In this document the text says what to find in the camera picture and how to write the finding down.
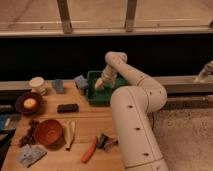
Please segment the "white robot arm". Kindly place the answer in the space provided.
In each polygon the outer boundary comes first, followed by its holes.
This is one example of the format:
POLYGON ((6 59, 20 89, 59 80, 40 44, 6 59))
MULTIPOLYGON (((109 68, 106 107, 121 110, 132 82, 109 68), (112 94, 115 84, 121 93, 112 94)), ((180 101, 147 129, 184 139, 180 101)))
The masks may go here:
POLYGON ((123 52, 108 52, 105 61, 106 68, 95 83, 96 89, 106 83, 114 86, 117 74, 129 83, 114 90, 110 100, 125 171, 169 171, 147 116, 166 104, 166 89, 129 65, 123 52))

